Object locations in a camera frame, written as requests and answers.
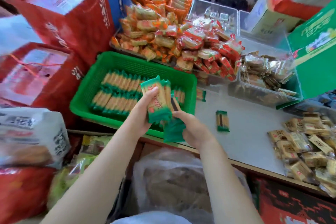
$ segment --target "green plastic basket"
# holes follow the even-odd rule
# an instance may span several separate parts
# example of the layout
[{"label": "green plastic basket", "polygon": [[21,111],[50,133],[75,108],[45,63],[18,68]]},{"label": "green plastic basket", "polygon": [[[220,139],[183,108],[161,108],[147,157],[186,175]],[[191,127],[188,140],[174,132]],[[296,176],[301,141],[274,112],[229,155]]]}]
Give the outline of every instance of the green plastic basket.
[{"label": "green plastic basket", "polygon": [[[92,99],[98,92],[101,81],[111,69],[124,70],[127,73],[138,74],[149,78],[154,78],[159,75],[161,79],[169,80],[172,89],[178,86],[182,87],[185,91],[185,101],[182,110],[187,113],[195,114],[197,86],[195,75],[116,52],[102,53],[98,57],[97,62],[90,68],[70,103],[70,110],[74,114],[118,128],[123,124],[126,120],[126,116],[124,115],[114,114],[108,118],[90,108]],[[158,125],[152,125],[147,134],[163,138],[163,130]]]}]

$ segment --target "forearm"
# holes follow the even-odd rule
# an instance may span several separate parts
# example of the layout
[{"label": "forearm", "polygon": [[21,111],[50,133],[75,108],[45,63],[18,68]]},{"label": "forearm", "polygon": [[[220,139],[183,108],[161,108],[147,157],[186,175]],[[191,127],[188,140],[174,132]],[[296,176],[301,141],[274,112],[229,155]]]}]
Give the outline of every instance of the forearm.
[{"label": "forearm", "polygon": [[137,140],[121,126],[105,149],[69,188],[42,224],[103,224],[111,211]]},{"label": "forearm", "polygon": [[262,224],[245,188],[217,140],[210,140],[199,150],[216,224]]}]

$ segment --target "finger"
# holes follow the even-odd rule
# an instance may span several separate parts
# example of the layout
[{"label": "finger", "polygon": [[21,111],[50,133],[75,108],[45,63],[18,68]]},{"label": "finger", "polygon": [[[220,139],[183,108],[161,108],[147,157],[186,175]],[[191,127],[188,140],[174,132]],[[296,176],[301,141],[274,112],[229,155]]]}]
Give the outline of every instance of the finger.
[{"label": "finger", "polygon": [[187,126],[189,124],[191,125],[193,120],[196,119],[195,116],[193,116],[190,113],[186,113],[184,111],[173,112],[173,116],[182,120],[185,123],[185,125],[187,125]]},{"label": "finger", "polygon": [[147,107],[149,105],[149,103],[153,100],[153,98],[157,96],[158,93],[159,93],[159,88],[154,87],[153,89],[147,91],[142,96],[142,98],[139,100],[139,102],[137,104]]}]

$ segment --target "hand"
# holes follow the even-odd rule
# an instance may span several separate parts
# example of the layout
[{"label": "hand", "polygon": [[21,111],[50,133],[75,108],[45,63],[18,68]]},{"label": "hand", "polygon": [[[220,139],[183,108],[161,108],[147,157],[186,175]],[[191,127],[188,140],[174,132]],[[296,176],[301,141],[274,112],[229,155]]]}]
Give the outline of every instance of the hand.
[{"label": "hand", "polygon": [[173,116],[181,119],[186,126],[183,130],[184,140],[192,147],[196,148],[198,151],[207,142],[216,141],[216,138],[209,131],[208,127],[201,123],[194,115],[178,111],[173,112]]},{"label": "hand", "polygon": [[158,92],[158,87],[154,87],[152,90],[147,91],[134,106],[123,124],[123,127],[127,127],[127,130],[129,130],[137,139],[143,136],[151,127],[151,124],[148,123],[147,106],[152,99],[156,97]]}]

